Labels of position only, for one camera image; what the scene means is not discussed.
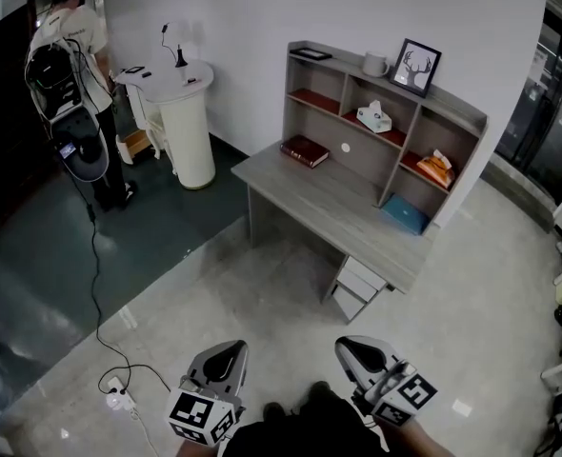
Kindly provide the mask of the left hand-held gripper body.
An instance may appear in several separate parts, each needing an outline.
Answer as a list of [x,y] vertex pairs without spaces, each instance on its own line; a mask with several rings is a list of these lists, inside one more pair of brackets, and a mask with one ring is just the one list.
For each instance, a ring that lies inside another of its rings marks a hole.
[[245,411],[242,401],[216,392],[184,376],[171,391],[165,418],[179,437],[205,447],[217,447]]

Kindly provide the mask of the person's black clothing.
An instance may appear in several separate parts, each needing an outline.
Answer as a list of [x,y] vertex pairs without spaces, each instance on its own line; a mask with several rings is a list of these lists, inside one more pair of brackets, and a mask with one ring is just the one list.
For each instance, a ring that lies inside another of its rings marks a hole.
[[316,396],[295,415],[234,432],[222,457],[385,457],[380,437],[336,395]]

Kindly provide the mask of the white power strip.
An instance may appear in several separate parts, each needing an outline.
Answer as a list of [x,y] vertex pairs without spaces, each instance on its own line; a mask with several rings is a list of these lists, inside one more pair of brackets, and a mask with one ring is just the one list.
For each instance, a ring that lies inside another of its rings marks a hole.
[[122,381],[113,376],[108,380],[109,392],[106,395],[106,403],[113,411],[125,410],[131,412],[136,410],[136,403],[131,397]]

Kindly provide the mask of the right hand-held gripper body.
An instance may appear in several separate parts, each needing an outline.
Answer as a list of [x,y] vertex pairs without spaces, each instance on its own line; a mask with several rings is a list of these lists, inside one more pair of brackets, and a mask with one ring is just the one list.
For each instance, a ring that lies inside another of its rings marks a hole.
[[366,390],[357,388],[354,403],[364,416],[402,427],[418,415],[437,392],[414,365],[401,360]]

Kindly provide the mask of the black framed glass door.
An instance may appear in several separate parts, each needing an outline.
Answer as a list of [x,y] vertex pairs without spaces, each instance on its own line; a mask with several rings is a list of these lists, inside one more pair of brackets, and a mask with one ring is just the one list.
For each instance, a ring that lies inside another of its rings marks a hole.
[[545,9],[531,67],[495,152],[562,202],[562,16]]

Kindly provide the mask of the dark red book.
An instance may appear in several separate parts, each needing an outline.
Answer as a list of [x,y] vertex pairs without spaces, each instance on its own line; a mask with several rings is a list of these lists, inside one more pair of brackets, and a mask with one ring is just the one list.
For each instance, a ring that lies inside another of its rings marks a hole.
[[301,134],[282,142],[280,150],[310,169],[316,168],[330,156],[328,149]]

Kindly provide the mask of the grey wooden desk with hutch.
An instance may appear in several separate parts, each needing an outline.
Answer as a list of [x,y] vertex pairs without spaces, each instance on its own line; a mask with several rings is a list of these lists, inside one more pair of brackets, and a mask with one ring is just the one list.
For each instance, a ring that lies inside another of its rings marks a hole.
[[[289,54],[311,48],[333,58],[315,62]],[[301,134],[330,151],[330,158],[374,187],[379,209],[392,193],[430,217],[426,230],[443,227],[444,214],[484,138],[488,116],[461,98],[431,86],[419,97],[386,77],[363,73],[363,56],[311,41],[287,46],[282,136]],[[373,100],[392,120],[391,131],[375,134],[356,118]],[[348,143],[351,151],[341,149]],[[455,180],[445,189],[417,167],[439,149],[452,163]]]

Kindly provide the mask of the person's left shoe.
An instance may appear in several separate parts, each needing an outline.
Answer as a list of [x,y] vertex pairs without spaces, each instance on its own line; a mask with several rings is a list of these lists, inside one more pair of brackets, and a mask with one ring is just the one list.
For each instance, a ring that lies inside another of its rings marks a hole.
[[264,423],[277,422],[286,416],[286,411],[279,403],[270,402],[263,407],[262,419]]

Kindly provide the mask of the white round vanity table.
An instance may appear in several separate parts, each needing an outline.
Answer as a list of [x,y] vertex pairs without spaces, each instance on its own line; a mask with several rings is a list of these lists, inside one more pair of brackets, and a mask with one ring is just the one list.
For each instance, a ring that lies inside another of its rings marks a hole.
[[[144,78],[146,71],[151,76]],[[187,85],[190,78],[200,81]],[[211,66],[201,60],[191,60],[184,68],[152,61],[139,73],[121,72],[115,78],[126,88],[135,121],[155,156],[167,154],[184,189],[203,189],[215,177],[205,101],[213,78]]]

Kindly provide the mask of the black framed deer picture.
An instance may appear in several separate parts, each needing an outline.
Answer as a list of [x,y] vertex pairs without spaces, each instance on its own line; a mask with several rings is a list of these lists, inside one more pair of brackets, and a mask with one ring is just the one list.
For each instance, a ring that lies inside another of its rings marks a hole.
[[405,39],[390,74],[390,81],[397,87],[419,97],[426,97],[437,70],[442,52]]

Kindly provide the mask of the person's left forearm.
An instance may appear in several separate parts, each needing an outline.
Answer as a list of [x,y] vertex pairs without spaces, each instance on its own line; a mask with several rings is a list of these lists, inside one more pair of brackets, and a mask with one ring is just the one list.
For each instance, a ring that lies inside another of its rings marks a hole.
[[218,457],[220,448],[220,445],[208,447],[185,439],[180,445],[175,457]]

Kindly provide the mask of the dark wooden door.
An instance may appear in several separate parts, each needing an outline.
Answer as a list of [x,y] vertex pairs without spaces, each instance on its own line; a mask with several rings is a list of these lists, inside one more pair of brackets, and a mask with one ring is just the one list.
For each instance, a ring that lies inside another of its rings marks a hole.
[[33,0],[0,20],[0,223],[17,208],[38,170],[42,130],[24,81],[33,34]]

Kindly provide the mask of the white tissues pack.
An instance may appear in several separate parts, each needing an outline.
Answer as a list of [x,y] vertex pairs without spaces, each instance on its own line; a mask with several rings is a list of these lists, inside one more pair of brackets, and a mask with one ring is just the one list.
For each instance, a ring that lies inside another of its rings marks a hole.
[[378,100],[373,100],[367,107],[360,107],[357,110],[356,118],[375,134],[388,132],[392,129],[392,120],[382,110],[381,103]]

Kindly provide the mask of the orange tissues pack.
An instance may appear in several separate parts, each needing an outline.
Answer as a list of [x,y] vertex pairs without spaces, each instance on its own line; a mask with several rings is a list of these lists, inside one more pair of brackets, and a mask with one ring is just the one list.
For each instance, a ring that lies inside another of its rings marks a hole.
[[445,189],[449,189],[455,180],[452,163],[439,149],[419,160],[417,167]]

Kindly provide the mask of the person's right forearm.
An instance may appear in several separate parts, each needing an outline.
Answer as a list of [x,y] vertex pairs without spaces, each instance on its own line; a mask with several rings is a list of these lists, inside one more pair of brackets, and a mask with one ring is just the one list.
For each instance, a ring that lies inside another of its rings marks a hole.
[[390,447],[408,457],[455,457],[433,440],[416,420],[411,420],[394,431]]

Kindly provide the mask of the small black picture frame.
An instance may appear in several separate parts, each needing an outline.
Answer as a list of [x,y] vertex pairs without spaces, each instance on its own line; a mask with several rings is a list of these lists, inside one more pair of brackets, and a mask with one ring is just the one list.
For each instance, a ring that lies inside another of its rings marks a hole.
[[311,48],[300,48],[300,49],[289,50],[289,54],[303,59],[312,60],[315,62],[326,61],[333,58],[333,56],[330,53],[320,50],[314,50]]

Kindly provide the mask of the white mug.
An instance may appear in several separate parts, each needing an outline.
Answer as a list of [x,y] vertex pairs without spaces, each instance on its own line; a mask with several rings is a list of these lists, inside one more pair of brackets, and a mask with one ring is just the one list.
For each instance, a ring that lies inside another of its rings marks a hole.
[[371,77],[385,77],[391,68],[387,57],[381,53],[367,51],[362,63],[362,71]]

